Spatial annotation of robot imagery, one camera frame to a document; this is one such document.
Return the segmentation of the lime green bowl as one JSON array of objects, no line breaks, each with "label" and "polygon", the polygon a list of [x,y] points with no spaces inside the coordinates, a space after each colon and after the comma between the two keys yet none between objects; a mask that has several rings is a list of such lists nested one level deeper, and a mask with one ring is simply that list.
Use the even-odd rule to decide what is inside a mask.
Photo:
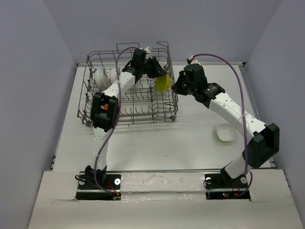
[{"label": "lime green bowl", "polygon": [[156,90],[158,92],[167,91],[171,87],[171,78],[169,75],[157,77],[155,80]]}]

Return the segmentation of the white round bowl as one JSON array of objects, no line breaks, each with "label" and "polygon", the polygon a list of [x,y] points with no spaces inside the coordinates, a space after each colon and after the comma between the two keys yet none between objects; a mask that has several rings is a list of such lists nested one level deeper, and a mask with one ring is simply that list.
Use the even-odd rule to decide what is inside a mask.
[{"label": "white round bowl", "polygon": [[93,74],[93,79],[97,87],[105,87],[107,83],[106,70],[103,67],[97,68]]},{"label": "white round bowl", "polygon": [[113,84],[115,81],[117,81],[117,71],[115,68],[112,68],[108,73],[108,79],[110,84]]}]

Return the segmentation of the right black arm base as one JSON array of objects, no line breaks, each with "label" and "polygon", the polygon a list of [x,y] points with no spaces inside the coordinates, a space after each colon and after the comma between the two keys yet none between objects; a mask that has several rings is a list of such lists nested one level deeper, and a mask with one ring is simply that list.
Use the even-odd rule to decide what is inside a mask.
[{"label": "right black arm base", "polygon": [[207,173],[204,175],[203,186],[207,200],[251,199],[244,174],[231,178],[224,169],[218,173]]}]

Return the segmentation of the grey wire dish rack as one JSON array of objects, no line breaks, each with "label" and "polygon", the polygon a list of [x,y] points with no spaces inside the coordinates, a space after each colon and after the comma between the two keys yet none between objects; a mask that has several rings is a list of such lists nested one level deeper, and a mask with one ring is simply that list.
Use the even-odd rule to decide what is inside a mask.
[{"label": "grey wire dish rack", "polygon": [[[96,92],[103,92],[110,86],[108,73],[115,68],[115,60],[119,58],[119,69],[122,70],[132,58],[133,51],[123,52],[128,47],[140,47],[139,43],[118,43],[115,50],[92,51],[87,54],[85,69],[80,89],[77,117],[85,126],[91,126],[91,108],[93,96]],[[97,87],[93,74],[97,68],[103,67],[107,74],[105,87]],[[155,79],[144,75],[131,89],[122,96],[122,108],[119,124],[134,125],[175,121],[178,111],[177,95],[168,89],[158,92]]]}]

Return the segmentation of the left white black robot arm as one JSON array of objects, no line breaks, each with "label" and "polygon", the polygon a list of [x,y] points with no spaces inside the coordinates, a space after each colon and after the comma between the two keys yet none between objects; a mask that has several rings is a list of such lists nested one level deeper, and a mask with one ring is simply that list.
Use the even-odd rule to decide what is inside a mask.
[{"label": "left white black robot arm", "polygon": [[89,165],[85,168],[85,177],[94,188],[101,188],[106,181],[108,142],[119,122],[122,96],[131,89],[143,75],[149,78],[165,76],[166,71],[160,66],[149,47],[133,48],[132,59],[119,69],[118,60],[112,74],[115,80],[103,92],[93,96],[90,119],[93,125],[93,150]]}]

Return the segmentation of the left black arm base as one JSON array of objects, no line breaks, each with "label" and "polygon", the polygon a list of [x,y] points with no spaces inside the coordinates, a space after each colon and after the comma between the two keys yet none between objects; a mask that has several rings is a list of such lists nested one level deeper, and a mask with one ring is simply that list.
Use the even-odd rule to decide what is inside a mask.
[{"label": "left black arm base", "polygon": [[120,174],[108,173],[106,169],[94,171],[94,168],[87,166],[75,175],[75,179],[78,181],[77,200],[121,200]]}]

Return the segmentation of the white square bowl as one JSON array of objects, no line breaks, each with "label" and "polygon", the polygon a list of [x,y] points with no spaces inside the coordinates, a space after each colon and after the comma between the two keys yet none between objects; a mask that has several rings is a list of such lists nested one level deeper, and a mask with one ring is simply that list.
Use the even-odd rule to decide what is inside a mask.
[{"label": "white square bowl", "polygon": [[236,130],[230,124],[217,125],[216,134],[223,142],[232,142],[237,139]]}]

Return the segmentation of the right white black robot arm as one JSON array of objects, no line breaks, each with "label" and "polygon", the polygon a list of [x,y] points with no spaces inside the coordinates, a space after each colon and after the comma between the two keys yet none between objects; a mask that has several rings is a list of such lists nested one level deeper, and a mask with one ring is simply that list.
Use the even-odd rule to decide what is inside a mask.
[{"label": "right white black robot arm", "polygon": [[172,89],[180,95],[192,95],[244,137],[247,148],[221,170],[219,181],[224,187],[232,186],[240,175],[259,168],[279,151],[279,127],[274,123],[267,125],[243,112],[224,88],[217,83],[208,83],[201,65],[185,66]]}]

